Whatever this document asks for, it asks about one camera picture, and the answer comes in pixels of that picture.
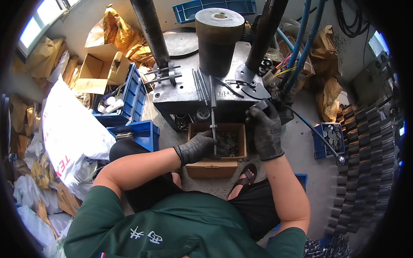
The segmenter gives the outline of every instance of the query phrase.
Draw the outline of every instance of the black shorts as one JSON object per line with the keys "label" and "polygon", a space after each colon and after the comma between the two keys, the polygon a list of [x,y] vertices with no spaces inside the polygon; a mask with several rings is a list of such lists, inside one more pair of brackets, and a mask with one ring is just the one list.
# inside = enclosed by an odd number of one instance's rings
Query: black shorts
{"label": "black shorts", "polygon": [[[132,140],[121,140],[110,149],[109,159],[114,161],[123,156],[148,152]],[[155,203],[171,194],[181,193],[172,181],[172,174],[161,175],[140,187],[124,192],[133,211],[140,212],[151,208]],[[245,185],[240,194],[228,201],[244,217],[251,238],[258,241],[280,223],[275,211],[273,194],[268,179]]]}

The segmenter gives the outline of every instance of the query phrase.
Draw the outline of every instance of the black glove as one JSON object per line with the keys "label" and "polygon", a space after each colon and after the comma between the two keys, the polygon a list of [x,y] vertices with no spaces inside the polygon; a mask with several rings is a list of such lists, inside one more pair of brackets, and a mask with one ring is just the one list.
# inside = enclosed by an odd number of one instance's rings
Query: black glove
{"label": "black glove", "polygon": [[217,144],[216,151],[221,154],[224,152],[222,142],[212,138],[212,131],[205,131],[195,135],[190,141],[185,144],[174,147],[176,153],[181,159],[181,166],[192,164],[200,161],[203,158],[220,159],[219,155],[214,155],[214,145]]}
{"label": "black glove", "polygon": [[254,128],[255,147],[262,161],[278,158],[284,155],[281,148],[281,120],[278,112],[268,101],[268,108],[264,113],[262,110],[251,107],[245,112],[247,115],[246,123]]}

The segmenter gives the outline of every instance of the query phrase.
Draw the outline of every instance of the foot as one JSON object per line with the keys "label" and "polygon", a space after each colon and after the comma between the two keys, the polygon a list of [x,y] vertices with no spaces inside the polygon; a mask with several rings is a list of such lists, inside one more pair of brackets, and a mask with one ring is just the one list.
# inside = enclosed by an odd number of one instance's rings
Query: foot
{"label": "foot", "polygon": [[[249,169],[248,169],[248,172],[249,172],[252,176],[254,176],[254,173],[252,173]],[[244,173],[242,173],[242,174],[240,175],[240,177],[238,178],[238,180],[239,180],[239,179],[246,178],[246,177],[247,177],[247,176],[246,176]],[[243,187],[243,185],[237,185],[237,186],[232,190],[232,192],[230,193],[230,195],[228,195],[228,200],[231,200],[231,199],[234,199],[235,197],[237,197],[238,194],[240,193],[242,187]]]}
{"label": "foot", "polygon": [[180,181],[180,175],[177,172],[171,172],[172,174],[172,181],[180,188],[182,189],[181,181]]}

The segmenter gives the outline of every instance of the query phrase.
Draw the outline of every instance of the blue plastic bin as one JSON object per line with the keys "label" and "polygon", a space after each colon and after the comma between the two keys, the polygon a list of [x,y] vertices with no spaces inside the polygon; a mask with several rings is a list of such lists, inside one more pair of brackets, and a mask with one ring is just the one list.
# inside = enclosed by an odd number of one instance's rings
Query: blue plastic bin
{"label": "blue plastic bin", "polygon": [[225,8],[241,15],[257,13],[255,0],[193,0],[173,6],[176,21],[180,24],[195,21],[195,14],[206,8]]}
{"label": "blue plastic bin", "polygon": [[[315,129],[317,132],[319,132],[321,135],[323,135],[323,129],[329,125],[333,124],[338,124],[339,125],[339,131],[341,134],[341,149],[337,151],[337,154],[343,154],[344,153],[344,136],[343,136],[343,131],[341,129],[341,124],[340,123],[321,123],[320,125],[316,126]],[[313,135],[313,142],[314,142],[314,158],[315,159],[323,159],[323,158],[330,158],[333,157],[333,154],[328,154],[327,153],[327,147],[324,145],[324,143],[318,138],[317,135],[313,131],[311,131]]]}
{"label": "blue plastic bin", "polygon": [[128,76],[125,80],[122,100],[124,106],[109,114],[102,114],[97,111],[99,98],[95,101],[92,114],[104,126],[116,126],[131,122],[139,122],[142,119],[143,104],[145,103],[145,89],[140,74],[135,63],[129,66]]}
{"label": "blue plastic bin", "polygon": [[[303,181],[304,189],[307,187],[307,179],[308,175],[307,174],[295,174],[301,181]],[[275,228],[272,230],[279,230],[281,227],[281,224],[278,224]]]}
{"label": "blue plastic bin", "polygon": [[137,144],[150,152],[159,151],[159,127],[152,120],[127,123],[115,127],[106,127],[114,137],[119,133],[135,132],[134,139]]}

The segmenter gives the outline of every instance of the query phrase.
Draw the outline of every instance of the shirt logo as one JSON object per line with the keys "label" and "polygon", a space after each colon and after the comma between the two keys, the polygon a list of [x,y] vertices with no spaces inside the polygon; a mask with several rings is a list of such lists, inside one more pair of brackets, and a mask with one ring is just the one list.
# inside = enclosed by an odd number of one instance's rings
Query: shirt logo
{"label": "shirt logo", "polygon": [[136,226],[136,228],[135,228],[135,230],[133,230],[133,229],[131,229],[131,238],[135,238],[135,239],[138,239],[138,237],[140,238],[140,236],[143,236],[144,234],[144,231],[142,231],[142,232],[139,232],[139,233],[137,233],[137,230],[138,230],[138,226]]}
{"label": "shirt logo", "polygon": [[162,242],[162,237],[155,234],[154,231],[149,232],[148,237],[151,238],[149,241],[154,244],[159,244],[159,242]]}

